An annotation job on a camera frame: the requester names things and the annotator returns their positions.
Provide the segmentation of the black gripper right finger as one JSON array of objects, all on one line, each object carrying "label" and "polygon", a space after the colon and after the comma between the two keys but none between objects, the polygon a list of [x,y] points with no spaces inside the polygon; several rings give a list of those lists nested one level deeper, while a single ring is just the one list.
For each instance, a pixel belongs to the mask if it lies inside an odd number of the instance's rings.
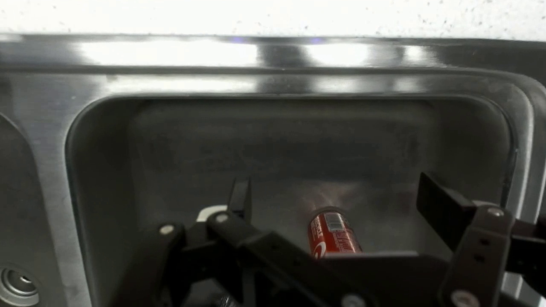
[{"label": "black gripper right finger", "polygon": [[525,307],[501,292],[504,274],[546,296],[544,219],[523,222],[494,205],[475,205],[421,173],[416,209],[452,251],[436,292],[440,307]]}]

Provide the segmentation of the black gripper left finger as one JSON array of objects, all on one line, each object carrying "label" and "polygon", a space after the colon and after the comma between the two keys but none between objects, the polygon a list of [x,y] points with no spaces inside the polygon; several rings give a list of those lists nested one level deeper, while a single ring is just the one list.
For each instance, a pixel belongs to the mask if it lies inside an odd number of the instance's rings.
[{"label": "black gripper left finger", "polygon": [[250,224],[252,188],[237,180],[223,210],[202,222],[167,221],[148,231],[110,307],[363,306],[365,292],[332,260],[315,260]]}]

